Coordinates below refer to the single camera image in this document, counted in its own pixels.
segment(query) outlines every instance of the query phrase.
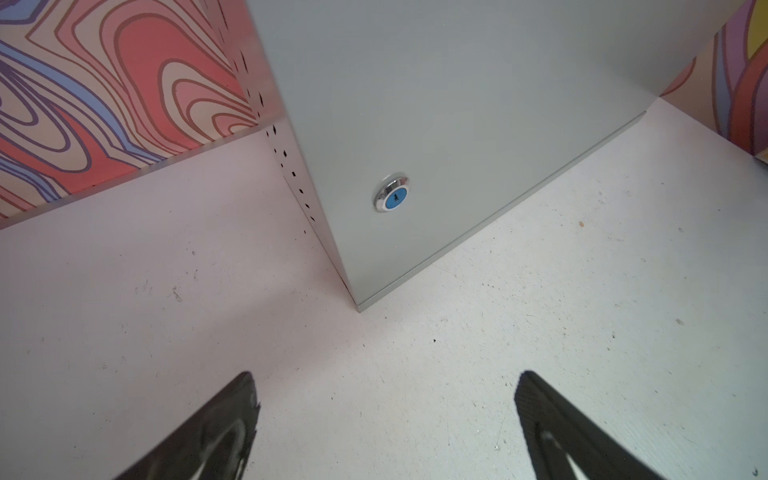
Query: metal cabinet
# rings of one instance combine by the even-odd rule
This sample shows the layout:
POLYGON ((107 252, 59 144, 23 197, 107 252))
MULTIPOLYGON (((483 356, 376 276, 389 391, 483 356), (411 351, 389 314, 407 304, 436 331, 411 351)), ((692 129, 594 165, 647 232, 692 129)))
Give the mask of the metal cabinet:
POLYGON ((206 5, 362 309, 629 125, 740 0, 206 5))

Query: white surface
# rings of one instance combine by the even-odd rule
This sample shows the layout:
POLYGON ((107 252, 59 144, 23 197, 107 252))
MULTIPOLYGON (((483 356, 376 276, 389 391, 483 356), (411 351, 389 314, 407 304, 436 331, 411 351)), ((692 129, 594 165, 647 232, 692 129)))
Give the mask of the white surface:
POLYGON ((0 231, 0 477, 111 478, 243 369, 246 478, 533 478, 524 369, 668 478, 768 472, 768 171, 670 105, 362 314, 278 168, 0 231))

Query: yellow shape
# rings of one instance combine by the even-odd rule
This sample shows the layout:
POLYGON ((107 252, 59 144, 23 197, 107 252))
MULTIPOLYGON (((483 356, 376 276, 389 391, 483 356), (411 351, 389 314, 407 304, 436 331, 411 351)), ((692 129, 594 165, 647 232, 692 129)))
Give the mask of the yellow shape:
POLYGON ((752 17, 750 18, 749 30, 746 34, 746 56, 752 58, 760 49, 760 46, 768 40, 768 0, 757 0, 752 17))

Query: patterned wallpaper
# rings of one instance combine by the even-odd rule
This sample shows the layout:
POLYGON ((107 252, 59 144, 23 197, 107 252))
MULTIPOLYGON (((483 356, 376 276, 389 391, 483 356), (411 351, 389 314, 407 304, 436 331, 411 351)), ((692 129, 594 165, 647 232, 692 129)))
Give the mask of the patterned wallpaper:
POLYGON ((768 162, 768 0, 748 0, 661 96, 768 162))
POLYGON ((193 0, 0 0, 0 219, 255 124, 193 0))

